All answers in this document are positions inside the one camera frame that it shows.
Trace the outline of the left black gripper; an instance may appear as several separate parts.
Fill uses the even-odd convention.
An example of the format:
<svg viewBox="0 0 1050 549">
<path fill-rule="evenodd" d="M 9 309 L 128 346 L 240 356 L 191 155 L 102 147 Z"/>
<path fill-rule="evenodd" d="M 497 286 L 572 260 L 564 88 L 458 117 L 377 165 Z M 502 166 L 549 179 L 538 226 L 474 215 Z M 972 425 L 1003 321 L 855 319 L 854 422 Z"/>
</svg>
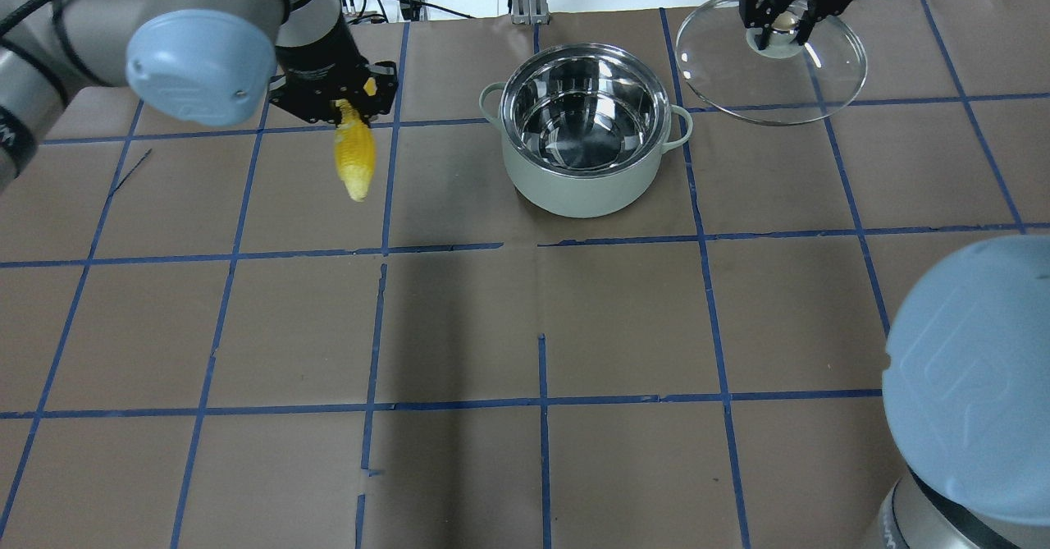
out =
<svg viewBox="0 0 1050 549">
<path fill-rule="evenodd" d="M 324 21 L 289 23 L 297 38 L 278 40 L 275 57 L 282 73 L 271 78 L 267 101 L 307 123 L 344 121 L 336 101 L 345 98 L 361 112 L 365 126 L 390 114 L 398 93 L 396 62 L 368 62 L 344 14 L 335 10 Z"/>
</svg>

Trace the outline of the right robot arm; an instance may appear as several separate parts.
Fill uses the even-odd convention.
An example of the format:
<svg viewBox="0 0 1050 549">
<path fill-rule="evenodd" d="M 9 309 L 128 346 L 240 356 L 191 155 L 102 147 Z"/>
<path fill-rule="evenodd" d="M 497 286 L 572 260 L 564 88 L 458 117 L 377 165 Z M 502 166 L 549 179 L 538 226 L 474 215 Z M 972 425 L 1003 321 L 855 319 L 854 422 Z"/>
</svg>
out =
<svg viewBox="0 0 1050 549">
<path fill-rule="evenodd" d="M 888 333 L 882 407 L 907 471 L 858 548 L 1048 545 L 1048 0 L 862 0 L 905 77 L 825 124 Z"/>
</svg>

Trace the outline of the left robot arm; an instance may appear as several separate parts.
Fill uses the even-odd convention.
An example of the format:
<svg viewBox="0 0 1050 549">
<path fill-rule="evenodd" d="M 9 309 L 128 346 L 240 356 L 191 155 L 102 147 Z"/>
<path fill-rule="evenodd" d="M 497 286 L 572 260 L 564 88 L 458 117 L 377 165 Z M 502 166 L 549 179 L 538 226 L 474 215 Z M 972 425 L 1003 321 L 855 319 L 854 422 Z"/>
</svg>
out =
<svg viewBox="0 0 1050 549">
<path fill-rule="evenodd" d="M 2 0 L 2 186 L 86 88 L 131 88 L 203 126 L 262 103 L 304 122 L 388 114 L 396 63 L 359 51 L 341 0 Z"/>
</svg>

